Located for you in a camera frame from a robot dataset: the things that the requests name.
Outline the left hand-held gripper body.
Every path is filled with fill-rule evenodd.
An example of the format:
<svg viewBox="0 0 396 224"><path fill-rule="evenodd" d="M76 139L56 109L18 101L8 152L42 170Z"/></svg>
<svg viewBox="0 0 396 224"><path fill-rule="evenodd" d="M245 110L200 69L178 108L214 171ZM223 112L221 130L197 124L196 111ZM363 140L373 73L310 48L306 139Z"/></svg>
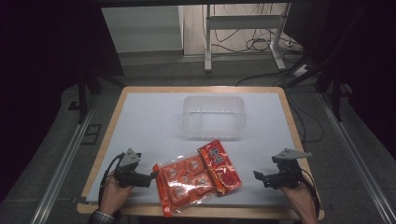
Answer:
<svg viewBox="0 0 396 224"><path fill-rule="evenodd" d="M138 186L141 182L139 174L135 171L140 162L140 153L135 153L129 148L123 155L116 166L114 177L122 188L128 186Z"/></svg>

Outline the white power strip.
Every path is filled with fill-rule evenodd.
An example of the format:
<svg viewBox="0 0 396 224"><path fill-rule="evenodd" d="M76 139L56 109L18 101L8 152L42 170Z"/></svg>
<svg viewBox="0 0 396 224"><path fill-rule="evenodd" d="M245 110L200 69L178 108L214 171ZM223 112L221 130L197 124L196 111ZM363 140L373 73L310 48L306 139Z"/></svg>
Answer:
<svg viewBox="0 0 396 224"><path fill-rule="evenodd" d="M311 66L308 64L303 64L301 65L294 73L293 75L295 77L300 77L301 75L305 74L307 71L311 69Z"/></svg>

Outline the black metal stand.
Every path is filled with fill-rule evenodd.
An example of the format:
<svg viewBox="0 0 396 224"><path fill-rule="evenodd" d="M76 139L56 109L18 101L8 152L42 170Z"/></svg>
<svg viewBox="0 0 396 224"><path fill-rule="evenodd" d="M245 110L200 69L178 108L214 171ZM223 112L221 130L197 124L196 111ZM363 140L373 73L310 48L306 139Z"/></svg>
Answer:
<svg viewBox="0 0 396 224"><path fill-rule="evenodd" d="M89 89L90 93L94 95L97 95L102 91L99 78L103 78L104 80L116 85L117 87L120 87L121 89L126 87L125 83L103 73L97 73L96 75L78 74L78 101L72 102L69 106L69 110L79 111L79 124L81 124L82 121L88 116L86 89Z"/></svg>
<svg viewBox="0 0 396 224"><path fill-rule="evenodd" d="M343 83L339 74L321 74L315 84L316 92L331 98L331 111L336 120L341 122L340 103L342 97L347 97L347 92L342 92Z"/></svg>

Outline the grey wall panel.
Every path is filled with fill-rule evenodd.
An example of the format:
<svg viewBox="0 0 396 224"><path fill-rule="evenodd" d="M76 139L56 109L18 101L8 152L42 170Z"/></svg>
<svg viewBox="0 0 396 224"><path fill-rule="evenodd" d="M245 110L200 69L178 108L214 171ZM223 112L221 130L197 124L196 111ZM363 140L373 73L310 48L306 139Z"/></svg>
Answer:
<svg viewBox="0 0 396 224"><path fill-rule="evenodd" d="M103 7L117 53L183 49L180 8Z"/></svg>

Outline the red and orange snack packet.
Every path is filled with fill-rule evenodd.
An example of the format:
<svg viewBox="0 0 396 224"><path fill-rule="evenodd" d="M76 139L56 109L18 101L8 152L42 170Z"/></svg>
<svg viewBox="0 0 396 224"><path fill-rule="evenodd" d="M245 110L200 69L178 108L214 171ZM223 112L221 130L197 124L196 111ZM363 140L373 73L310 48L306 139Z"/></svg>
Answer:
<svg viewBox="0 0 396 224"><path fill-rule="evenodd" d="M155 180L165 217L207 197L227 195L242 185L218 139L198 148L190 156L165 164L157 163L152 170L159 173Z"/></svg>

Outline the white metal desk frame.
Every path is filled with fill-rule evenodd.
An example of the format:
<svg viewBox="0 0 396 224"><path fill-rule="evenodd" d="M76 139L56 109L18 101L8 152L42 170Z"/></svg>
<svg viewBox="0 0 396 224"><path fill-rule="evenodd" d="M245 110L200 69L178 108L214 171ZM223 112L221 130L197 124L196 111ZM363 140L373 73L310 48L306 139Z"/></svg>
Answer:
<svg viewBox="0 0 396 224"><path fill-rule="evenodd" d="M206 6L205 18L205 71L212 71L211 32L215 30L232 29L276 29L275 38L269 43L269 48L279 70L285 70L281 55L278 50L280 37L286 23L290 3L287 3L279 15L241 15L241 16L212 16L210 5Z"/></svg>

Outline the person's left hand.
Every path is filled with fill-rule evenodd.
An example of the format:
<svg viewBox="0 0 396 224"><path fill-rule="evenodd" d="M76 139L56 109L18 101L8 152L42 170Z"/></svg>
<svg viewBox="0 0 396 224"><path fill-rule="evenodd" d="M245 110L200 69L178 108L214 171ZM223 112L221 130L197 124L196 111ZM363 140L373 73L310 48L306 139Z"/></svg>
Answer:
<svg viewBox="0 0 396 224"><path fill-rule="evenodd" d="M133 188L133 186L122 188L113 176L108 177L99 210L107 215L115 215L124 206Z"/></svg>

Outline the white table mat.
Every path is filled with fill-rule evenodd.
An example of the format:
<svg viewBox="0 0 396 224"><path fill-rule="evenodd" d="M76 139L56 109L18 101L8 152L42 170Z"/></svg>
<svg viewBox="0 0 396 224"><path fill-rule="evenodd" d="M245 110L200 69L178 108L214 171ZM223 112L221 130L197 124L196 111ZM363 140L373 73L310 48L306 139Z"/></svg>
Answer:
<svg viewBox="0 0 396 224"><path fill-rule="evenodd" d="M193 95L232 95L245 102L246 124L234 140L192 139L182 124L184 99ZM109 145L99 172L89 190L87 201L98 201L99 183L112 159L132 148L142 154L136 171L148 174L154 164L187 156L197 148L218 139L226 150L242 181L242 186L223 197L205 202L211 206L277 206L287 203L283 193L267 189L253 172L278 172L272 157L294 142L281 104L274 92L203 93L203 92L146 92L129 93L121 104L116 126L110 130Z"/></svg>

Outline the clear plastic container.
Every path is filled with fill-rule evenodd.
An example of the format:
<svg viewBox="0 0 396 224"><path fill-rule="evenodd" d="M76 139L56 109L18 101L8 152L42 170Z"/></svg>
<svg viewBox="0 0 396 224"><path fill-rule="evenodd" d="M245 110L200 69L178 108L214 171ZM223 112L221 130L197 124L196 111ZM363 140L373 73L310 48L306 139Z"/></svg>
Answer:
<svg viewBox="0 0 396 224"><path fill-rule="evenodd" d="M193 95L184 99L182 124L192 139L238 138L246 124L245 102L232 95Z"/></svg>

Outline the person's right hand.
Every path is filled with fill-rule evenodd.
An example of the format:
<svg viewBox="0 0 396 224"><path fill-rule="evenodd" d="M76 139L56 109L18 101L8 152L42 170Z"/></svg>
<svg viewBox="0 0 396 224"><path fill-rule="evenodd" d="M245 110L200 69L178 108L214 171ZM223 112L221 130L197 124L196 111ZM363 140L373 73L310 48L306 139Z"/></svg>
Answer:
<svg viewBox="0 0 396 224"><path fill-rule="evenodd" d="M288 199L293 211L299 218L316 217L316 207L313 198L304 183L295 189L283 187L280 189Z"/></svg>

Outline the aluminium floor rail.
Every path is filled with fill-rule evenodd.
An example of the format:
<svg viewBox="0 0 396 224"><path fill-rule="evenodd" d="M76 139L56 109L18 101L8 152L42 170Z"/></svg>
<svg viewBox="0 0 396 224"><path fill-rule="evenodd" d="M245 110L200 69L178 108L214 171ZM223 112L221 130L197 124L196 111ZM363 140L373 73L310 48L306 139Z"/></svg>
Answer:
<svg viewBox="0 0 396 224"><path fill-rule="evenodd" d="M61 157L55 172L53 173L47 189L45 190L44 195L42 196L41 201L33 214L30 224L46 224L70 166L78 151L78 147L81 143L83 135L89 125L97 98L98 96L94 95L89 99L86 116L78 124L70 143L64 151L64 154Z"/></svg>
<svg viewBox="0 0 396 224"><path fill-rule="evenodd" d="M358 148L352 141L350 135L345 129L345 126L333 114L329 97L325 93L318 93L318 98L321 101L330 123L332 124L338 138L340 139L346 154L355 167L355 170L357 171L363 186L367 190L384 224L396 224L396 213L393 211L384 191L380 188L374 176L371 174L367 165L363 161Z"/></svg>

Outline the black floor plate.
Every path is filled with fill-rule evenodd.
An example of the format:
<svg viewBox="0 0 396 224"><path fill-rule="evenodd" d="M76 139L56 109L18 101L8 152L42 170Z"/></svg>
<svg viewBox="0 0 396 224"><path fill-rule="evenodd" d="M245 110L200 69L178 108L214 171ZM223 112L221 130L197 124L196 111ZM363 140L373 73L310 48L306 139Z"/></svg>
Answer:
<svg viewBox="0 0 396 224"><path fill-rule="evenodd" d="M83 134L83 138L81 140L81 144L84 146L93 146L97 143L99 138L99 134L101 131L101 124L90 124L85 133Z"/></svg>

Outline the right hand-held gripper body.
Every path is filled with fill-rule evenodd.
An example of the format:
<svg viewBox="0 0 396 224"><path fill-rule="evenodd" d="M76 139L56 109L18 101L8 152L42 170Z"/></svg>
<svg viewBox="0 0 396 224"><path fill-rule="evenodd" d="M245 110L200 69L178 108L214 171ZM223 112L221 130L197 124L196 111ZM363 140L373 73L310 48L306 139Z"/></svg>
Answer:
<svg viewBox="0 0 396 224"><path fill-rule="evenodd" d="M295 189L297 184L303 178L302 168L298 159L309 158L312 154L295 149L285 148L272 157L273 163L276 164L279 173L273 180L273 188L289 187Z"/></svg>

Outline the dark curtain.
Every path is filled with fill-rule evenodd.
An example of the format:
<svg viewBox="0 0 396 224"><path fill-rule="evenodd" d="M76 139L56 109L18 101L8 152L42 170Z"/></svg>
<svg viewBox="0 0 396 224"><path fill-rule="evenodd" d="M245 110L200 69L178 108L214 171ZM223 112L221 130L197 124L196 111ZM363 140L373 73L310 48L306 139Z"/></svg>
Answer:
<svg viewBox="0 0 396 224"><path fill-rule="evenodd" d="M97 0L0 0L0 202L81 76L120 76Z"/></svg>
<svg viewBox="0 0 396 224"><path fill-rule="evenodd" d="M295 0L285 33L320 74L339 74L349 104L396 159L396 0Z"/></svg>

